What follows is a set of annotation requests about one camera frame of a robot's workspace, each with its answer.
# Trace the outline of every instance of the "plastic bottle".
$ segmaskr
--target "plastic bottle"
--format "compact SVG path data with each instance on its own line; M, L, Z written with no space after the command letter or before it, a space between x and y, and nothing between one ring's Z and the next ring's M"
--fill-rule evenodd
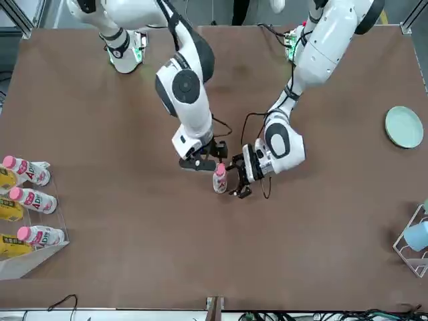
M45 246L63 242L65 235L62 230L48 226L23 226L18 229L18 239L31 245Z
M18 202L6 197L0 197L0 219L11 222L18 221L22 219L23 213L24 209Z
M227 172L223 163L219 163L213 174L213 188L216 193L222 194L227 188Z
M55 197L33 189L14 187L9 192L9 197L28 209L45 214L53 213L57 205Z
M0 167L0 187L2 189L8 191L16 185L17 181L17 177L13 171Z
M51 179L51 174L47 169L25 159L6 156L3 159L3 166L7 169L11 169L26 181L40 186L45 186Z
M14 257L33 251L33 248L16 238L16 236L0 234L0 254Z

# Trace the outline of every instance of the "bottle label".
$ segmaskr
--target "bottle label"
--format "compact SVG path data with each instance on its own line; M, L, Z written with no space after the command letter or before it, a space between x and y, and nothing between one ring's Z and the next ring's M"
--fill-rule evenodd
M35 209L39 209L41 205L41 197L33 192L28 192L28 196L24 201L25 205L30 205Z
M20 175L25 173L25 175L27 176L27 179L29 179L30 181L34 181L35 179L36 182L40 182L46 176L45 172L42 171L38 177L35 177L35 169L34 169L33 163L27 162L25 159L21 161L21 164L17 170L17 173Z
M7 170L6 169L2 169L2 168L0 168L0 174L3 174L5 176L9 175L9 173L7 172Z
M10 201L9 199L2 199L2 198L0 198L0 205L11 207L13 209L16 207L14 201Z
M30 242L30 244L40 244L40 245L46 245L49 241L50 236L50 229L46 229L46 231L37 231L37 234L35 235L33 241Z
M3 243L6 244L17 244L17 245L24 245L24 242L19 240L16 237L10 237L7 235L3 235Z

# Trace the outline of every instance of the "black cable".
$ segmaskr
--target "black cable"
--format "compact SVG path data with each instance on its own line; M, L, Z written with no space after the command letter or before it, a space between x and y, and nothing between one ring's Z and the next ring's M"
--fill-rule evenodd
M56 302L55 304L52 304L49 308L47 308L48 312L51 312L54 308L56 308L57 306L59 306L60 304L63 304L65 301L67 301L70 298L74 298L75 302L74 302L74 307L72 310L72 313L70 314L70 321L72 321L73 318L73 313L77 310L78 308L78 296L75 294L69 294L68 296L66 296L64 299L62 299L59 302Z
M242 126L241 145L242 145L242 142L243 142L243 133L245 132L245 126L247 125L248 118L250 116L265 116L265 115L266 115L265 112L250 112L250 113L247 114L247 116L245 117L245 121L243 122L243 126Z
M227 129L229 129L229 132L227 132L227 134L214 135L215 138L217 138L217 137L226 137L226 136L229 136L233 132L233 129L228 124L226 124L225 122L222 122L220 119L217 119L216 117L214 117L214 115L212 115L212 117L213 117L213 120L215 120L219 124L222 124L224 127L226 127Z
M268 317L270 321L275 321L269 314L267 314L265 312L260 313L260 314L263 315L263 316L265 316L265 320L266 320L266 317Z
M269 199L270 197L270 191L272 188L272 177L269 176L269 191L267 192L267 195L265 193L265 187L263 186L263 179L260 180L260 186L261 186L261 191L263 192L263 196L265 199Z
M289 33L290 32L290 30L287 30L286 32L284 32L284 33L279 33L279 32L277 32L273 27L272 27L272 25L266 25L265 23L258 23L257 24L259 27L265 27L270 33L272 33L274 36L275 36L275 38L277 39L277 41L280 43L280 45L282 45L283 47L286 47L286 48L289 48L289 49L291 49L292 47L290 46L290 45L286 45L283 41L281 41L281 39L280 39L280 37L282 37L282 39L284 40L284 38L285 38L285 36L286 36L286 33Z

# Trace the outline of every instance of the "light green plate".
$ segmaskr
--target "light green plate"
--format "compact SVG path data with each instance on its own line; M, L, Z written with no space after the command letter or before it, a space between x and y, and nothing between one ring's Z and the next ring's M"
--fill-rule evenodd
M396 106L388 111L385 128L389 138L398 146L415 148L422 142L423 126L411 109Z

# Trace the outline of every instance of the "cable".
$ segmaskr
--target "cable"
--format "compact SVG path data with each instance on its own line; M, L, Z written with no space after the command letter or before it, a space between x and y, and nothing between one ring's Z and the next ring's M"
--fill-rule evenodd
M188 4L189 4L189 0L186 0L185 16L186 16L186 20L190 23L190 26L193 27L192 22L189 20L189 17L187 17L187 5Z
M78 296L75 294L69 294L68 296L66 296L64 299L62 299L59 302L56 302L55 304L52 304L49 308L47 308L48 312L51 312L53 309L55 309L57 306L59 306L60 304L63 304L65 301L67 301L70 298L74 298L75 302L74 302L74 307L72 310L72 313L70 314L70 321L72 321L73 318L73 313L77 310L78 308Z
M284 38L285 38L285 36L286 36L286 33L289 33L290 32L290 30L287 30L287 31L285 31L284 33L279 33L279 32L277 32L273 27L272 27L272 25L267 25L267 24L265 24L265 23L258 23L257 24L259 27L265 27L270 33L272 33L274 36L275 36L275 38L277 39L277 41L280 43L280 45L282 45L283 47L286 47L286 48L289 48L289 49L291 49L292 47L290 46L290 45L286 45L284 42L282 42L281 41L281 39L280 39L280 37L282 37L283 38L283 40L284 40Z
M245 121L243 122L243 126L242 126L241 145L242 145L242 142L243 142L243 133L245 132L245 126L247 126L248 118L250 116L265 116L265 115L266 115L265 112L250 112L250 113L247 114L247 116L245 117Z
M214 135L215 138L217 138L217 137L226 137L226 136L229 136L233 132L233 129L228 124L226 124L225 122L222 122L220 119L217 119L216 117L214 117L214 114L212 114L212 117L213 117L213 120L215 120L219 124L222 124L224 127L226 127L227 129L229 129L229 132L227 132L227 134Z
M264 198L269 199L270 191L272 189L272 176L269 176L269 191L267 192L267 195L265 193L265 187L263 186L263 179L260 180L260 187L261 187L261 191L263 192Z

